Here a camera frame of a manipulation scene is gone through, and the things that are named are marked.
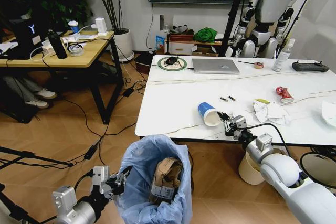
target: black tripod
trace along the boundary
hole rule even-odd
[[[52,165],[65,165],[67,167],[72,167],[73,166],[73,163],[67,163],[67,162],[62,162],[62,161],[58,161],[58,160],[51,159],[51,158],[36,156],[35,153],[28,152],[28,151],[17,151],[17,150],[5,148],[5,147],[0,147],[0,152],[18,156],[17,158],[15,158],[13,160],[10,160],[10,161],[4,163],[3,165],[1,165],[0,170],[3,169],[3,168],[6,168],[7,166],[9,166],[11,164],[15,164],[19,160],[24,159],[24,158],[33,158],[33,159],[38,159],[38,160],[42,160],[42,161],[51,162]],[[3,192],[2,192],[4,189],[5,189],[5,185],[0,183],[0,201],[2,201],[3,204],[11,212],[9,216],[11,216],[12,218],[14,218],[16,220],[19,220],[19,221],[22,220],[23,223],[28,222],[28,223],[31,223],[31,224],[46,223],[46,222],[48,222],[48,221],[50,221],[54,218],[54,217],[52,217],[52,218],[50,218],[48,220],[45,220],[43,222],[38,222],[33,217],[31,217],[27,213],[27,211],[25,211],[22,207],[16,205],[6,195],[4,195]]]
[[[42,160],[42,161],[47,161],[47,162],[53,163],[53,165],[65,165],[65,166],[68,166],[68,167],[73,166],[73,163],[67,163],[67,162],[62,162],[62,161],[58,161],[58,160],[55,160],[55,159],[36,156],[35,153],[33,153],[33,152],[27,152],[27,151],[22,152],[22,151],[17,151],[17,150],[5,148],[5,147],[0,147],[0,152],[18,156],[17,158],[15,158],[13,160],[10,160],[7,163],[1,165],[0,170],[3,169],[3,168],[6,168],[7,166],[9,166],[11,164],[15,164],[19,160],[24,159],[24,158],[33,158],[33,159],[38,159],[38,160]]]

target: crumpled cardboard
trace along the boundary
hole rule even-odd
[[[153,177],[150,202],[159,205],[161,202],[171,202],[179,186],[178,179],[182,170],[182,163],[174,157],[167,157],[159,162]]]

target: white wall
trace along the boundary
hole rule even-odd
[[[123,10],[124,27],[131,30],[134,50],[147,50],[146,36],[152,20],[151,3],[148,0],[121,0]],[[297,0],[294,5],[296,11],[304,0]],[[95,17],[105,17],[110,26],[108,17],[101,0],[89,0]],[[204,27],[214,28],[223,34],[228,20],[231,5],[213,4],[161,4],[154,3],[154,21],[149,35],[149,47],[155,46],[155,36],[160,35],[160,14],[173,14],[174,25],[187,24],[189,28],[197,32]]]
[[[336,0],[308,0],[293,29],[291,58],[322,60],[336,71]]]

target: sneaker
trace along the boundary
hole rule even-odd
[[[47,100],[54,99],[57,96],[55,92],[49,91],[47,89],[42,89],[41,91],[36,92],[35,95],[38,95],[39,97]]]
[[[36,106],[39,109],[46,109],[49,107],[49,103],[42,101],[42,100],[38,100],[38,99],[36,99],[35,101],[29,101],[29,102],[25,101],[25,103],[29,106]]]

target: mouse pad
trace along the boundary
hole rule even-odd
[[[160,66],[160,68],[167,70],[167,71],[180,71],[187,67],[187,62],[184,59],[181,59],[178,57],[177,57],[177,62],[175,62],[172,65],[167,66],[166,60],[169,57],[171,56],[162,58],[161,60],[158,61],[157,65]]]

